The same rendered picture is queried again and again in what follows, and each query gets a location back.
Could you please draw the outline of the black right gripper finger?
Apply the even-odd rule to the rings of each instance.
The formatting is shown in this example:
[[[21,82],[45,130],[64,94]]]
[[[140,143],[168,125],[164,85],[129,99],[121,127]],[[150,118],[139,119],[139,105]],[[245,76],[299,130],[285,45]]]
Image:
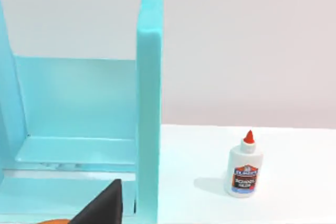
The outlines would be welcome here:
[[[76,214],[69,224],[122,224],[122,214],[122,181],[115,179]]]

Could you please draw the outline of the orange object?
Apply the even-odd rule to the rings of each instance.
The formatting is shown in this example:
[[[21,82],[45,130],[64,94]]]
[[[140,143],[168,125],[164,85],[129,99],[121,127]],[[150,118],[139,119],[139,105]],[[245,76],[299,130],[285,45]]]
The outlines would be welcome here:
[[[37,224],[69,224],[70,219],[51,219],[39,222]]]

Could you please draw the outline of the light blue rack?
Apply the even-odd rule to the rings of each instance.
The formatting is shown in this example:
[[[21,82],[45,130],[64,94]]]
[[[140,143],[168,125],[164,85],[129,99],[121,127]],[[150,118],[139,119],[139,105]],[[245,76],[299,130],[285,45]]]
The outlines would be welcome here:
[[[13,54],[0,3],[0,223],[73,218],[122,173],[123,224],[156,224],[163,0],[134,60]]]

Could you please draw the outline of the white glue bottle red cap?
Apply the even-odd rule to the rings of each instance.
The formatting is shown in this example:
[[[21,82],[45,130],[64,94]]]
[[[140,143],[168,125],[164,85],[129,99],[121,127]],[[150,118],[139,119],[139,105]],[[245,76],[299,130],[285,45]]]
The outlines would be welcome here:
[[[229,151],[224,184],[229,195],[246,198],[255,193],[263,157],[253,132],[248,131],[241,142]]]

